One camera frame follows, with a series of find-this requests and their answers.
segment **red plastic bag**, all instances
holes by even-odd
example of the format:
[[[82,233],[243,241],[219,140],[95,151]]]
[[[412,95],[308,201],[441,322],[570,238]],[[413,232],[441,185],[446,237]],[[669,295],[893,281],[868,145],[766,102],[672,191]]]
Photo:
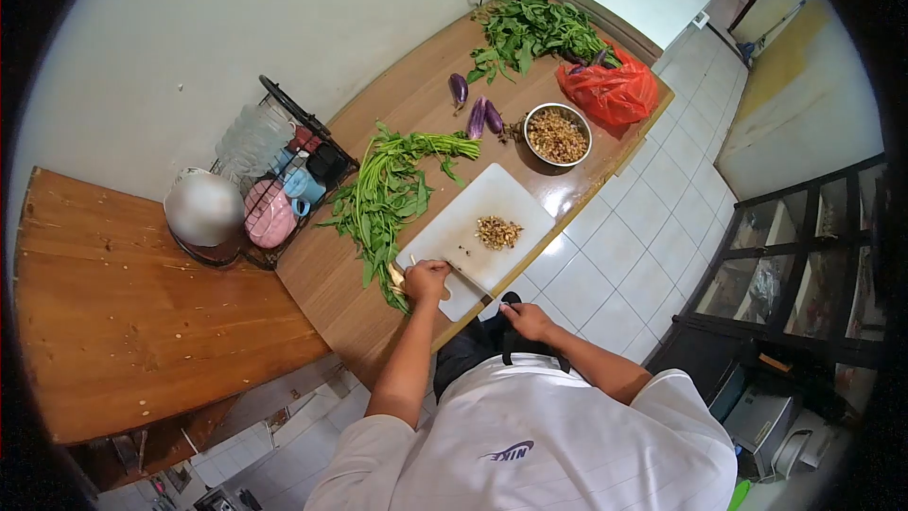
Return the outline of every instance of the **red plastic bag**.
[[[658,104],[649,68],[618,48],[615,56],[622,66],[614,70],[590,66],[569,75],[571,67],[559,66],[555,72],[565,96],[603,129],[644,119]]]

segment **white bowl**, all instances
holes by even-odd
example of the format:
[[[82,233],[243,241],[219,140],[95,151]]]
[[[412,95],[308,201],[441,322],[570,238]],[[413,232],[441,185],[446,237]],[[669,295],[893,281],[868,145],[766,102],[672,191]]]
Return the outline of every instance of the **white bowl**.
[[[243,222],[243,198],[233,183],[217,174],[192,174],[165,197],[165,217],[176,236],[199,247],[226,241]]]

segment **man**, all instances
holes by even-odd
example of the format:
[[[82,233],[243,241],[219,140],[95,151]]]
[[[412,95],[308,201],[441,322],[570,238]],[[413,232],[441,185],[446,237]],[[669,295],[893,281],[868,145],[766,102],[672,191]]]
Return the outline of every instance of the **man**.
[[[732,443],[687,374],[653,377],[532,304],[501,306],[519,337],[486,322],[442,347],[437,414],[414,431],[448,272],[443,261],[407,269],[410,322],[307,511],[727,508]],[[485,358],[477,330],[487,345],[503,333],[504,355]]]

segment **leafy greens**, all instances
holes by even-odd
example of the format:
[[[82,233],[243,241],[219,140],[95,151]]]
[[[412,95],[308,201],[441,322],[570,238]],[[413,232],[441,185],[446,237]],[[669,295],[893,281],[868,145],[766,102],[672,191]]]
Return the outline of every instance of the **leafy greens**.
[[[560,51],[571,51],[589,62],[596,52],[606,50],[605,62],[621,66],[612,47],[589,25],[589,16],[569,2],[495,0],[477,11],[473,19],[482,24],[489,45],[471,52],[476,67],[467,74],[467,83],[485,76],[492,84],[499,73],[514,81],[506,68],[527,77],[534,59]]]
[[[407,312],[407,301],[391,289],[388,264],[400,252],[397,234],[410,222],[405,219],[417,218],[428,209],[433,188],[426,185],[426,175],[416,164],[434,155],[441,169],[464,187],[464,181],[451,171],[457,164],[451,157],[475,160],[480,155],[480,141],[469,141],[463,131],[449,135],[414,132],[402,137],[392,134],[380,120],[375,126],[380,132],[369,141],[359,175],[332,196],[332,217],[318,225],[334,225],[339,235],[350,235],[363,263],[362,288],[369,287],[378,275],[385,301]]]

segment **wooden countertop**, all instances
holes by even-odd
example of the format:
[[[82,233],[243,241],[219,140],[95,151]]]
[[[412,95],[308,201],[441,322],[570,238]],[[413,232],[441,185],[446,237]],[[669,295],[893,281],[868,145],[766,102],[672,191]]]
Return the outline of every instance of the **wooden countertop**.
[[[330,352],[273,272],[202,267],[160,203],[40,168],[14,289],[26,374],[59,444],[208,405]]]
[[[615,42],[601,30],[598,34],[604,40]],[[485,44],[480,25],[470,20],[470,15],[456,20],[395,63],[352,100],[329,124],[335,140],[347,152],[362,158],[369,138],[378,133],[375,119],[402,134],[412,131],[449,133],[465,129],[469,108],[459,117],[452,116],[448,76],[454,72],[466,75],[474,65],[471,50]],[[545,102],[569,104],[555,79],[555,68],[559,63],[560,59],[553,57],[535,60],[526,78],[516,74],[516,84],[501,76],[491,86],[481,79],[470,85],[468,104],[485,95],[495,103],[506,123],[517,121],[528,110]],[[561,233],[662,114],[674,93],[659,78],[655,79],[659,105],[653,114],[641,122],[615,130],[605,131],[593,126],[590,155],[566,173],[551,175],[552,170],[539,167],[539,161],[526,154],[525,146],[516,147],[513,142],[503,146],[488,132],[483,137],[477,161],[458,159],[460,164],[455,171],[467,181],[479,176],[489,164],[501,164],[556,217],[556,226],[549,235],[498,288],[492,290],[494,294],[504,290]],[[398,245],[401,248],[460,192],[438,169],[437,162],[425,159],[420,168],[426,172],[427,185],[436,187],[436,191],[432,192],[428,212],[400,232]],[[331,206],[325,206],[313,218],[312,224],[330,215]],[[391,354],[392,345],[403,328],[404,317],[385,304],[376,281],[368,289],[362,288],[362,264],[356,255],[350,238],[339,238],[334,228],[307,229],[280,258],[277,272],[319,334],[348,369],[371,387]],[[439,312],[433,350],[460,331],[483,306],[477,304],[461,320],[448,320]]]

